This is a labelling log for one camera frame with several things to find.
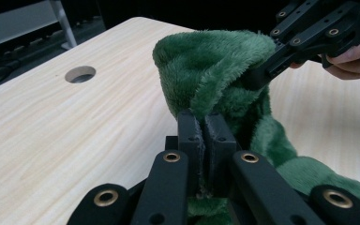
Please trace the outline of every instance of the human hand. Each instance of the human hand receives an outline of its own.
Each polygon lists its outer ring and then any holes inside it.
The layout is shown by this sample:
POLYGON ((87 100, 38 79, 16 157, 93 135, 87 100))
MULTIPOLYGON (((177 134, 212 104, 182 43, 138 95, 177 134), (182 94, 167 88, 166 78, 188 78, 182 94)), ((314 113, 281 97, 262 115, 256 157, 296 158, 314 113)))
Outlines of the human hand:
MULTIPOLYGON (((326 70, 341 80, 360 79, 360 45, 351 47, 338 57, 326 57, 332 64, 326 70)), ((290 68, 300 68, 302 64, 291 64, 290 68)))

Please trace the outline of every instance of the floor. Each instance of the floor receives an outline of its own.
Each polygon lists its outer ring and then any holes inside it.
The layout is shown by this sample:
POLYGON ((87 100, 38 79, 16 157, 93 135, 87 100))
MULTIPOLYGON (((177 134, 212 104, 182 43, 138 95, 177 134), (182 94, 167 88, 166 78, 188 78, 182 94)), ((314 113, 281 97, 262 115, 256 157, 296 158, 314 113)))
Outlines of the floor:
MULTIPOLYGON (((99 16, 72 27, 72 32, 78 44, 99 35, 105 30, 103 21, 99 16)), ((0 56, 0 84, 21 76, 24 72, 64 53, 67 51, 62 47, 64 43, 66 43, 66 39, 63 31, 60 30, 47 39, 38 39, 27 47, 0 56)))

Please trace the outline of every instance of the black plastic linkage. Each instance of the black plastic linkage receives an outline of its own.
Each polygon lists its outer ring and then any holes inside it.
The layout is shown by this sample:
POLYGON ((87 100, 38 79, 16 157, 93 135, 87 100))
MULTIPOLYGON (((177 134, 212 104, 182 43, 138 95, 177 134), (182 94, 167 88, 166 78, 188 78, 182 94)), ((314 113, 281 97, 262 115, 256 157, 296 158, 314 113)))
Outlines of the black plastic linkage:
POLYGON ((128 191, 121 186, 104 184, 90 190, 72 213, 67 225, 127 224, 128 191))
POLYGON ((204 170, 204 141, 199 122, 190 109, 181 111, 177 115, 177 149, 187 154, 188 168, 188 196, 197 193, 203 182, 204 170))
POLYGON ((343 188, 316 186, 311 190, 309 202, 326 224, 360 224, 360 200, 343 188))
POLYGON ((324 224, 263 156, 237 151, 230 166, 257 224, 324 224))
POLYGON ((237 150, 237 141, 224 117, 217 112, 205 116, 203 136, 206 148, 206 170, 209 191, 216 197, 227 197, 230 189, 229 162, 237 150))
POLYGON ((157 154, 130 224, 186 224, 187 186, 187 155, 177 150, 157 154))

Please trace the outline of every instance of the wooden table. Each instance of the wooden table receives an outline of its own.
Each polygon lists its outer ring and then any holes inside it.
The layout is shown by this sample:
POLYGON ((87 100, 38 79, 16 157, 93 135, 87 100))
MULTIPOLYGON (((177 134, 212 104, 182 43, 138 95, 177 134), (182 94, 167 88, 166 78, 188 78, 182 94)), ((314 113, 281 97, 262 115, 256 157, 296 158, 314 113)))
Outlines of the wooden table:
MULTIPOLYGON (((152 51, 184 31, 134 18, 0 86, 0 224, 66 224, 91 188, 131 188, 148 175, 177 134, 152 51), (67 82, 74 68, 96 75, 67 82)), ((271 88, 299 154, 360 181, 360 80, 307 63, 271 88)))

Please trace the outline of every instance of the green plush fabric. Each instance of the green plush fabric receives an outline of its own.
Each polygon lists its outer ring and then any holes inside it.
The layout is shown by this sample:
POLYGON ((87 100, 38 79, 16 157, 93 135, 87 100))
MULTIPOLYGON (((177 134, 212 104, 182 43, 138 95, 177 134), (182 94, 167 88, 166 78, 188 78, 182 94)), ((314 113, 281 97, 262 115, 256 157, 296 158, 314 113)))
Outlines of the green plush fabric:
MULTIPOLYGON (((258 152, 277 168, 291 187, 309 194, 330 184, 360 198, 360 183, 342 177, 321 162, 297 156, 283 126, 273 118, 269 87, 250 91, 240 76, 274 52, 268 36, 249 31, 193 31, 161 39, 153 50, 161 87, 172 115, 191 109, 202 120, 221 113, 238 141, 258 152)), ((224 200, 188 201, 188 215, 197 224, 231 224, 224 200)))

